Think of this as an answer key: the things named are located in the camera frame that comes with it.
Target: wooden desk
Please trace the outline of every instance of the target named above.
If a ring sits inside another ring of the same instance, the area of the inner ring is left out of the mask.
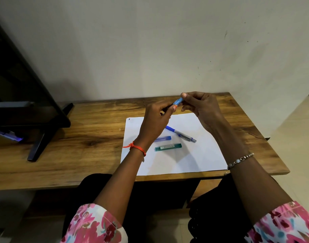
[[[106,100],[75,104],[71,127],[59,130],[35,163],[28,162],[31,145],[0,143],[0,190],[77,186],[92,173],[112,174],[120,164],[125,119],[144,116],[145,106],[174,97]],[[289,173],[276,152],[230,93],[218,93],[225,118],[271,175]],[[179,107],[175,114],[181,114]],[[227,171],[138,176],[136,181],[182,180],[223,176]]]

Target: paper sheet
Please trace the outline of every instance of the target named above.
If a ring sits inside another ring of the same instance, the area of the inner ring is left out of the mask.
[[[127,118],[123,146],[129,145],[139,134],[143,117]],[[160,175],[209,170],[226,170],[225,159],[213,136],[207,132],[193,113],[172,115],[168,126],[191,136],[196,143],[188,142],[177,134],[164,129],[160,137],[171,136],[171,140],[155,142],[147,151],[138,176]],[[181,143],[182,148],[158,151],[154,148]],[[128,154],[129,148],[122,148],[121,162]]]

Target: floral sleeve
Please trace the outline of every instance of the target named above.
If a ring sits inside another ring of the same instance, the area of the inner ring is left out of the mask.
[[[309,242],[309,213],[296,201],[283,204],[261,218],[247,233],[247,242]]]
[[[122,225],[106,209],[96,204],[79,207],[61,243],[127,243]]]

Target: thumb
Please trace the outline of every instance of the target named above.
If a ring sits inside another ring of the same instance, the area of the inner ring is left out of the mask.
[[[177,108],[177,105],[170,106],[168,110],[165,112],[165,114],[163,114],[163,117],[169,119],[176,108]]]
[[[190,105],[194,107],[198,107],[201,102],[200,100],[197,100],[196,98],[192,97],[191,95],[187,93],[182,93],[181,97],[184,99],[184,101],[186,101],[187,103],[189,103]]]

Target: silver bracelet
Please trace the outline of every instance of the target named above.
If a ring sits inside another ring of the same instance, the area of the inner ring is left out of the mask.
[[[232,168],[234,165],[240,163],[241,161],[243,161],[243,160],[245,160],[245,159],[247,159],[247,158],[249,158],[249,157],[251,157],[253,155],[254,155],[254,153],[250,153],[249,155],[243,156],[243,157],[237,159],[236,161],[234,161],[233,163],[228,164],[228,170],[230,168]]]

